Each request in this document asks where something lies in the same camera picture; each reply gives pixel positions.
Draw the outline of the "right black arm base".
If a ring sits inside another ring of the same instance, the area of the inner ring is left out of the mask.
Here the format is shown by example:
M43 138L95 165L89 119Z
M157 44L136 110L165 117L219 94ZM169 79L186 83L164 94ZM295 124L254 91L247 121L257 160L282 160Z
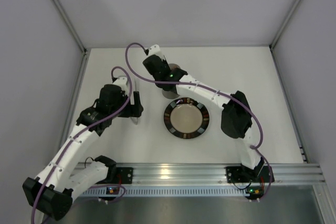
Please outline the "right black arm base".
M265 183L275 181L270 177L267 166L255 169L249 169L245 166L227 166L225 170L228 183L259 183L262 178Z

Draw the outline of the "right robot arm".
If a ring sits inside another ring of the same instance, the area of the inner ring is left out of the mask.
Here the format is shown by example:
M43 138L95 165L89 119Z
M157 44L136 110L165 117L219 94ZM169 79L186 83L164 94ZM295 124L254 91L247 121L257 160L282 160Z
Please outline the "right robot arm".
M261 123L252 113L245 94L241 91L223 93L196 81L180 68L170 68L165 57L158 52L145 51L143 65L160 89L183 97L190 97L204 105L213 105L220 113L220 129L236 140L244 176L260 176L266 163L258 152L264 140Z

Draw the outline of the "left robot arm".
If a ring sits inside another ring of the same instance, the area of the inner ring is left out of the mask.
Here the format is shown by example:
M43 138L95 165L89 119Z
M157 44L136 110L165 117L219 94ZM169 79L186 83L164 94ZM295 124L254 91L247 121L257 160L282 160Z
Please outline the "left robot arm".
M23 190L28 203L58 221L70 210L72 203L95 184L117 181L117 164L100 155L82 171L73 175L87 149L98 141L114 118L139 118L143 107L140 95L132 91L125 77L114 78L100 90L94 104L83 110L62 148L35 177L26 178Z

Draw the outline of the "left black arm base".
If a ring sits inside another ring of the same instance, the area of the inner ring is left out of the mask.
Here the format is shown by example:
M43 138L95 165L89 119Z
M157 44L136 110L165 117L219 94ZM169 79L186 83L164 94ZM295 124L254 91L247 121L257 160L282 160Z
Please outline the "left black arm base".
M132 184L132 180L133 167L114 167L108 170L103 182L105 184Z

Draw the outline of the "grey round lid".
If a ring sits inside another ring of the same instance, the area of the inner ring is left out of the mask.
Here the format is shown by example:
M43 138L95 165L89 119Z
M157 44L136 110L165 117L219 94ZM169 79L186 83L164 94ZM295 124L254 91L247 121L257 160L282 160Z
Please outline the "grey round lid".
M173 70L173 69L180 69L180 66L177 65L177 64L174 64L174 63L170 63L170 64L169 64L169 68L170 68L171 70Z

